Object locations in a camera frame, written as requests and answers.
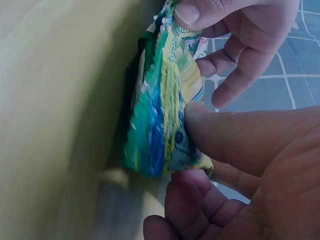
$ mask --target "gray floor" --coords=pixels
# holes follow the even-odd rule
[[[228,37],[210,40],[208,53],[223,48]],[[288,37],[263,76],[236,101],[221,109],[213,107],[211,96],[232,70],[210,76],[205,81],[205,105],[213,112],[288,110],[320,105],[319,40],[320,1],[302,0]],[[225,186],[218,184],[218,188],[231,199],[249,201]]]

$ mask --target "skin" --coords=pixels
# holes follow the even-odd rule
[[[235,114],[188,105],[188,132],[215,159],[212,180],[251,202],[228,200],[201,169],[175,173],[165,218],[146,218],[144,239],[320,239],[319,119],[319,107]]]
[[[181,0],[174,15],[181,26],[208,38],[231,33],[223,49],[197,61],[203,76],[237,66],[212,95],[213,105],[228,104],[262,75],[298,8],[299,0]]]

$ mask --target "white grout line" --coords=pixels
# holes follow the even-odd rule
[[[312,37],[314,40],[317,41],[316,43],[318,44],[318,46],[319,46],[319,48],[320,48],[320,42],[318,41],[318,39],[315,38],[315,36],[313,36],[313,35],[309,32],[309,30],[308,30],[308,28],[307,28],[307,25],[306,25],[305,15],[304,15],[304,0],[301,0],[301,17],[302,17],[302,22],[303,22],[303,25],[304,25],[304,27],[305,27],[306,32],[310,35],[310,37]]]
[[[296,109],[296,102],[295,102],[294,96],[292,94],[290,85],[289,85],[289,81],[288,81],[288,77],[287,77],[287,72],[286,72],[286,69],[285,69],[284,61],[282,60],[282,57],[280,56],[280,54],[278,52],[276,52],[276,55],[279,58],[279,62],[280,62],[280,65],[281,65],[281,68],[282,68],[282,71],[283,71],[284,81],[285,81],[286,88],[288,89],[288,92],[289,92],[289,96],[290,96],[291,103],[292,103],[292,108]]]
[[[306,37],[300,37],[300,36],[287,36],[287,39],[300,39],[300,40],[306,40],[306,41],[311,41],[311,42],[319,42],[317,39],[311,39],[311,38],[306,38]]]
[[[311,41],[311,42],[320,42],[320,40],[316,38],[306,38],[306,37],[301,37],[301,36],[287,36],[287,39],[300,39],[300,40],[306,40],[306,41]],[[228,40],[228,37],[217,37],[215,39],[218,40]]]
[[[298,12],[299,12],[299,13],[302,13],[302,11],[303,11],[305,14],[313,14],[313,15],[318,15],[318,16],[320,16],[320,12],[302,10],[302,5],[301,5],[301,10],[299,10]]]
[[[309,86],[308,79],[307,79],[306,77],[305,77],[304,79],[305,79],[306,87],[308,88],[309,93],[310,93],[310,95],[311,95],[313,104],[314,104],[314,105],[317,105],[317,104],[316,104],[316,101],[315,101],[315,98],[314,98],[314,95],[312,94],[311,88],[310,88],[310,86]]]
[[[286,77],[290,78],[320,78],[320,74],[287,74]],[[262,75],[259,79],[280,79],[285,78],[285,75]]]

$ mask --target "crumpled packet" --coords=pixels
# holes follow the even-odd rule
[[[194,60],[201,31],[177,25],[176,5],[167,0],[138,41],[140,62],[123,165],[146,177],[188,169],[204,169],[210,176],[213,171],[210,158],[196,149],[184,126],[186,104],[204,97]]]

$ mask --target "beige surface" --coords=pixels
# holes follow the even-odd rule
[[[150,0],[0,1],[2,240],[89,239],[96,172],[111,148],[123,72],[157,11],[154,5]],[[129,175],[127,190],[115,189],[117,174],[110,174],[104,176],[112,180],[106,183],[110,202],[101,211],[109,216],[106,229],[118,231],[105,231],[104,239],[121,237],[121,203],[137,223],[127,224],[130,236],[122,234],[139,239],[143,216],[161,211],[161,205],[144,193],[143,179]],[[158,187],[152,184],[148,188]],[[135,193],[139,197],[131,208],[126,200]]]

